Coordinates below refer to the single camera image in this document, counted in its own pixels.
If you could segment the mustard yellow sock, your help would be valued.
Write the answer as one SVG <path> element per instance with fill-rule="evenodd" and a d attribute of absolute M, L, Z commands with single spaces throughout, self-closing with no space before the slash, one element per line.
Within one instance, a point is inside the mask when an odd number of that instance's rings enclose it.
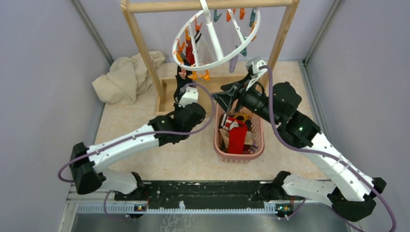
<path fill-rule="evenodd" d="M 234 119 L 236 121 L 242 122 L 242 123 L 247 123 L 250 122 L 250 115 L 248 114 L 237 114 L 234 116 Z"/>

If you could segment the pink plastic laundry basket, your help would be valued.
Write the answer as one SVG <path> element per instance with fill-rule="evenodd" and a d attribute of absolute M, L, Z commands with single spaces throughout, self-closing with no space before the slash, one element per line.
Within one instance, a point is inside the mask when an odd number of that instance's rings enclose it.
<path fill-rule="evenodd" d="M 264 151 L 262 119 L 242 108 L 238 113 L 225 112 L 217 106 L 214 126 L 214 149 L 223 162 L 248 163 Z"/>

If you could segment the plain red sock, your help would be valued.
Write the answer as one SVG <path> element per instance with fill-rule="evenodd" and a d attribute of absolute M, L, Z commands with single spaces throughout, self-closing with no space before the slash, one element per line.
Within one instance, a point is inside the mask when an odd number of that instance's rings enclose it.
<path fill-rule="evenodd" d="M 233 117 L 228 117 L 226 124 L 226 127 L 229 129 L 228 153 L 242 154 L 248 131 L 247 125 L 236 121 Z"/>

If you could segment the lilac plastic clip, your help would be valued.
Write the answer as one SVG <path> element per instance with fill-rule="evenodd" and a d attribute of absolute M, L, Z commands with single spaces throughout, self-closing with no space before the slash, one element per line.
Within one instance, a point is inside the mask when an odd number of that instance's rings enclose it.
<path fill-rule="evenodd" d="M 229 73 L 233 73 L 235 71 L 237 60 L 238 60 L 238 55 L 236 55 L 236 56 L 234 56 L 233 58 L 230 59 L 230 61 L 229 61 Z"/>

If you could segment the black sock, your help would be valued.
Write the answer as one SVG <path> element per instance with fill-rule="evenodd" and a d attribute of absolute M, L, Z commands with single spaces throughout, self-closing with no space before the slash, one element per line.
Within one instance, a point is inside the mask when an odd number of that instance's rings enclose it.
<path fill-rule="evenodd" d="M 182 74 L 181 67 L 177 67 L 177 72 L 175 75 L 176 79 L 176 90 L 174 92 L 174 100 L 175 102 L 179 102 L 183 93 L 181 93 L 181 89 L 188 83 L 191 83 L 191 79 L 189 79 L 186 75 Z"/>

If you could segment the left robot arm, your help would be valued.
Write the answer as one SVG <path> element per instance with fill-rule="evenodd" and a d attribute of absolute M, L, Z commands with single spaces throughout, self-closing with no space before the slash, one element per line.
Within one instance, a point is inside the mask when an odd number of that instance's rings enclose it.
<path fill-rule="evenodd" d="M 70 171 L 80 195 L 97 190 L 127 194 L 133 200 L 144 196 L 144 183 L 138 173 L 123 173 L 110 166 L 138 152 L 176 144 L 188 138 L 206 116 L 205 109 L 191 103 L 181 110 L 156 116 L 137 130 L 104 144 L 85 146 L 77 143 L 71 154 Z"/>

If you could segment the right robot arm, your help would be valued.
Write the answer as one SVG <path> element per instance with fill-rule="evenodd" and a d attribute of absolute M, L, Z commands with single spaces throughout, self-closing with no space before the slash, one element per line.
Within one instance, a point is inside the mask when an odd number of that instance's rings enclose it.
<path fill-rule="evenodd" d="M 223 85 L 213 99 L 224 110 L 246 108 L 269 122 L 278 140 L 288 149 L 305 155 L 326 176 L 326 180 L 300 177 L 280 172 L 270 186 L 262 189 L 264 197 L 308 198 L 323 203 L 345 220 L 360 221 L 370 216 L 375 198 L 380 197 L 386 182 L 359 171 L 327 139 L 320 127 L 298 111 L 301 97 L 287 82 L 272 85 L 271 91 L 258 91 L 249 77 Z"/>

